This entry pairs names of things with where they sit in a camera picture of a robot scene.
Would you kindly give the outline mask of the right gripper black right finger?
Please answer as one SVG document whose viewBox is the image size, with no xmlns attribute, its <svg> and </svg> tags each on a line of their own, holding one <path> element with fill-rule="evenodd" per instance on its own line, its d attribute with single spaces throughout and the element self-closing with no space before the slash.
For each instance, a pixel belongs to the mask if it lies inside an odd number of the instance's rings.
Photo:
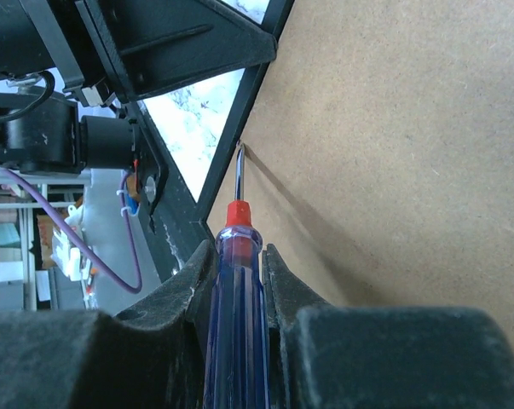
<svg viewBox="0 0 514 409">
<path fill-rule="evenodd" d="M 463 307 L 340 308 L 263 252 L 274 408 L 514 408 L 514 353 Z"/>
</svg>

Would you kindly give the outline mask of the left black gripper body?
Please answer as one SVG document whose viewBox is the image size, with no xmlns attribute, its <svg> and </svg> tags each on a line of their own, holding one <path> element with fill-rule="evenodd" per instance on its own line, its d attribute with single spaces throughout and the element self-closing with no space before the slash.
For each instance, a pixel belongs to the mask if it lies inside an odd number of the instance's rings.
<svg viewBox="0 0 514 409">
<path fill-rule="evenodd" d="M 84 162 L 136 175 L 134 190 L 152 215 L 170 173 L 139 102 L 165 92 L 171 51 L 166 1 L 49 1 L 47 48 L 66 91 L 89 107 L 111 107 L 115 118 L 83 118 Z"/>
</svg>

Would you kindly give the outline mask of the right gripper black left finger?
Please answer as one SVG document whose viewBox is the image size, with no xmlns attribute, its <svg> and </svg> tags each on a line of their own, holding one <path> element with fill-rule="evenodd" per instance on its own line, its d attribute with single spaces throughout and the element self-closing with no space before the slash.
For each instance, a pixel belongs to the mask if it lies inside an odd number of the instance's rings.
<svg viewBox="0 0 514 409">
<path fill-rule="evenodd" d="M 122 312 L 0 312 L 0 408 L 200 408 L 214 270 L 202 242 L 182 270 Z"/>
</svg>

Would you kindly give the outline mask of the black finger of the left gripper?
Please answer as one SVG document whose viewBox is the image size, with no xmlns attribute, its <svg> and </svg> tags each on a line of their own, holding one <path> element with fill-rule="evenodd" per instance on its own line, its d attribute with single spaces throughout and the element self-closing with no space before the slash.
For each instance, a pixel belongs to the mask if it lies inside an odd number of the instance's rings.
<svg viewBox="0 0 514 409">
<path fill-rule="evenodd" d="M 222 1 L 100 1 L 121 101 L 162 95 L 276 57 L 277 41 Z"/>
</svg>

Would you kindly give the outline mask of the black picture frame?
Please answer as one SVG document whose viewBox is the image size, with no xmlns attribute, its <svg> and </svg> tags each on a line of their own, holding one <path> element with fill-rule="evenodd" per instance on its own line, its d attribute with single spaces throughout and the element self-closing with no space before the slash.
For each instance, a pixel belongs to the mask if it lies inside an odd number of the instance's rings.
<svg viewBox="0 0 514 409">
<path fill-rule="evenodd" d="M 297 1 L 242 135 L 253 222 L 340 305 L 514 332 L 514 1 Z"/>
</svg>

